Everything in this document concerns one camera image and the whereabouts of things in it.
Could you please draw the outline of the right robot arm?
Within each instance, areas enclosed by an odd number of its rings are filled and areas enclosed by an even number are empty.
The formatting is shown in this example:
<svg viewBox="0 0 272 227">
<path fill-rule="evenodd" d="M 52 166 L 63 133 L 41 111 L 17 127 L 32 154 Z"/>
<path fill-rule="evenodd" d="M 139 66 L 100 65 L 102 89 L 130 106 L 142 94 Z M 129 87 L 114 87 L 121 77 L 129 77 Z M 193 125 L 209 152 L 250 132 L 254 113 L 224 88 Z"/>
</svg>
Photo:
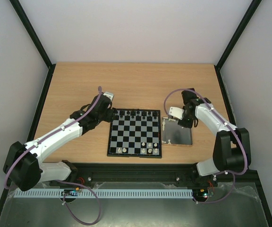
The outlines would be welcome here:
<svg viewBox="0 0 272 227">
<path fill-rule="evenodd" d="M 192 128 L 201 121 L 215 135 L 212 157 L 196 164 L 191 181 L 202 185 L 208 175 L 243 175 L 251 159 L 248 130 L 227 121 L 207 98 L 203 98 L 193 88 L 183 89 L 181 95 L 184 106 L 178 115 L 178 125 Z"/>
</svg>

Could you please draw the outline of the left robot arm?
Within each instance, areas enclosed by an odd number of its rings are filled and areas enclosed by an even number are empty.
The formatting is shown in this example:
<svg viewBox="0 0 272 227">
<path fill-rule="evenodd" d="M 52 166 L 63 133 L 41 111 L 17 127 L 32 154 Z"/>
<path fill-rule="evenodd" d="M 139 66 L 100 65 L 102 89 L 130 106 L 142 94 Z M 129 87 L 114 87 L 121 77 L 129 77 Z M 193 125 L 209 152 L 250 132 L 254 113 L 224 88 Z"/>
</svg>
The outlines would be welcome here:
<svg viewBox="0 0 272 227">
<path fill-rule="evenodd" d="M 66 180 L 73 167 L 66 161 L 44 163 L 54 151 L 94 129 L 102 121 L 110 122 L 113 115 L 114 95 L 100 92 L 91 104 L 73 112 L 60 126 L 45 135 L 22 144 L 13 143 L 3 167 L 6 180 L 11 180 L 20 190 L 28 191 L 39 182 Z"/>
</svg>

